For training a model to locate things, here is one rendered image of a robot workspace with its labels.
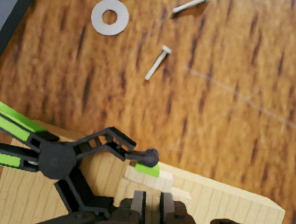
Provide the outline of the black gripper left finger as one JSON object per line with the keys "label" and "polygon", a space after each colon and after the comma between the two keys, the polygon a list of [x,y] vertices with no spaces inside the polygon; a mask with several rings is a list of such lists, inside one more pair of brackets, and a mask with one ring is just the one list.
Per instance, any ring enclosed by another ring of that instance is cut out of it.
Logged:
{"label": "black gripper left finger", "polygon": [[[133,200],[133,201],[132,201]],[[134,191],[133,198],[120,201],[108,221],[95,222],[93,213],[77,211],[35,224],[145,224],[146,191]]]}

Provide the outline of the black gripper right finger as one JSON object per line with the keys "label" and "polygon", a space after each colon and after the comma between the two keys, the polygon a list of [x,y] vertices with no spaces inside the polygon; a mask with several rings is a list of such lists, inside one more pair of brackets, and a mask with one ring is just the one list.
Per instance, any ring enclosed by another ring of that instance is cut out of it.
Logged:
{"label": "black gripper right finger", "polygon": [[[194,220],[194,217],[188,214],[186,204],[184,202],[175,201],[175,200],[173,201],[172,192],[160,192],[159,224],[196,224],[196,222]],[[210,221],[210,224],[241,224],[241,223],[236,222],[234,220],[230,220],[228,218],[217,218],[217,219],[212,219]]]}

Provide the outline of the grey flat washer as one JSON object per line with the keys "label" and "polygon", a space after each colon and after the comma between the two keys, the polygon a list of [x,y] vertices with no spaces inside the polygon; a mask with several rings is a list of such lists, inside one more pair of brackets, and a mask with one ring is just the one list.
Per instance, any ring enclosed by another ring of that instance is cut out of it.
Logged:
{"label": "grey flat washer", "polygon": [[[102,16],[104,12],[113,10],[117,13],[118,19],[112,25],[103,22]],[[123,3],[118,0],[103,0],[98,3],[92,11],[92,25],[102,35],[113,36],[122,32],[128,24],[128,11]]]}

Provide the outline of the black and green spring clamp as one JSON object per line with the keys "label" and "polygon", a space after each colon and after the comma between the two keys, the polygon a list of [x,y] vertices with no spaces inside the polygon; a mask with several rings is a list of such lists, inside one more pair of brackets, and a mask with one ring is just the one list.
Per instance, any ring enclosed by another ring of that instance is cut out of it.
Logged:
{"label": "black and green spring clamp", "polygon": [[[138,143],[114,126],[75,142],[53,143],[60,137],[0,102],[0,130],[31,148],[0,143],[0,166],[33,173],[41,171],[48,179],[59,180],[54,186],[68,213],[85,210],[96,216],[95,222],[108,221],[118,207],[113,205],[114,197],[93,194],[79,169],[83,161],[81,158],[106,149],[123,162],[126,159],[136,160],[135,171],[156,178],[160,174],[158,150],[153,147],[146,151],[133,150]],[[103,145],[99,139],[102,135],[107,141]],[[114,138],[119,144],[113,141]],[[92,139],[97,145],[93,149],[89,143]],[[79,147],[81,143],[84,143],[87,150],[84,153]],[[129,148],[128,151],[122,145]]]}

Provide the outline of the pale wooden board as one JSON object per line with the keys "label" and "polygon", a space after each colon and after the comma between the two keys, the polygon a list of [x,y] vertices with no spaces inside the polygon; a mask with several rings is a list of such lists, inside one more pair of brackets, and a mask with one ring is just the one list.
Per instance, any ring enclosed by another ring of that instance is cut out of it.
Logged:
{"label": "pale wooden board", "polygon": [[[40,120],[32,120],[60,137],[75,142],[85,136]],[[106,149],[83,158],[79,167],[96,196],[116,197],[121,180],[129,180],[170,192],[189,192],[188,214],[196,224],[210,224],[215,218],[229,218],[242,224],[281,224],[285,212],[270,199],[163,163],[158,178],[135,171],[137,161],[122,162]],[[173,180],[174,178],[174,180]],[[0,178],[0,224],[35,224],[68,214],[54,183],[37,173],[4,167]],[[173,185],[173,186],[172,186]]]}

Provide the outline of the small grey nail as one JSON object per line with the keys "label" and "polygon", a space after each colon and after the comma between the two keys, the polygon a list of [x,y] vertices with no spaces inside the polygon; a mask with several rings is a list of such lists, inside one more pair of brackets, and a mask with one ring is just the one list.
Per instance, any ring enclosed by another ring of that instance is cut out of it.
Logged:
{"label": "small grey nail", "polygon": [[182,10],[184,10],[184,9],[187,9],[187,8],[189,8],[189,7],[192,7],[192,6],[194,6],[194,5],[197,5],[197,4],[199,4],[199,3],[202,3],[202,2],[204,2],[204,1],[206,2],[206,4],[210,2],[210,0],[195,0],[195,1],[193,1],[193,2],[190,2],[190,3],[188,3],[188,4],[185,4],[185,5],[183,5],[183,6],[180,6],[180,7],[176,8],[176,9],[174,9],[173,12],[174,12],[174,13],[177,13],[177,12],[179,12],[179,11],[182,11]]}
{"label": "small grey nail", "polygon": [[157,61],[155,62],[155,64],[153,65],[153,67],[151,68],[151,70],[149,71],[149,73],[147,74],[147,76],[145,77],[146,80],[149,80],[150,77],[152,76],[152,74],[154,73],[154,71],[156,70],[156,68],[158,67],[158,65],[160,64],[160,62],[163,60],[163,58],[165,57],[165,55],[167,53],[171,53],[172,51],[167,48],[166,46],[163,46],[162,49],[164,50],[162,52],[162,54],[160,55],[160,57],[157,59]]}

